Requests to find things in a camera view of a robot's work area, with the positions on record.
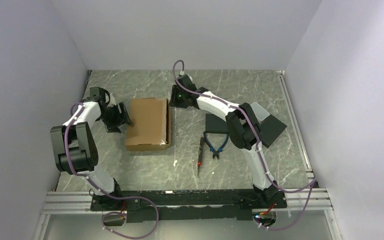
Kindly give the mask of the red utility knife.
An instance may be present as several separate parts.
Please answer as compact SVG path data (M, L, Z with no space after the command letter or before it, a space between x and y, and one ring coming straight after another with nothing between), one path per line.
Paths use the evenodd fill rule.
M199 170L202 165L204 145L205 145L205 138L202 136L199 141L198 158L197 158L197 175L199 175Z

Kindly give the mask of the brown cardboard express box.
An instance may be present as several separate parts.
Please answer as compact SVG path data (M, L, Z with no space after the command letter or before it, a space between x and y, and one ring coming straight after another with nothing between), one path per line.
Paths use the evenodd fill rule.
M162 151L171 146L171 111L166 98L133 98L125 147L131 152Z

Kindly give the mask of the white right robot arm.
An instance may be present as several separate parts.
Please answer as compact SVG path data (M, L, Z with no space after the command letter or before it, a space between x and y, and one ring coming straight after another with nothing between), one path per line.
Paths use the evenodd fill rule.
M264 158L260 125L251 105L232 103L204 87L196 88L187 74L174 80L187 107L207 111L225 121L230 141L242 151L251 170L256 203L269 207L275 201L274 177Z

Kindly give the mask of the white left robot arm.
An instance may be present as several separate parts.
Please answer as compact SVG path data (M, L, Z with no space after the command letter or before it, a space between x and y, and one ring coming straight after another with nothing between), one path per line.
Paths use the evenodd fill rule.
M84 179L91 187L93 210L117 210L124 203L120 185L99 166L99 153L91 127L101 121L107 133L120 133L120 126L133 126L126 106L101 87L70 108L70 118L50 130L55 165Z

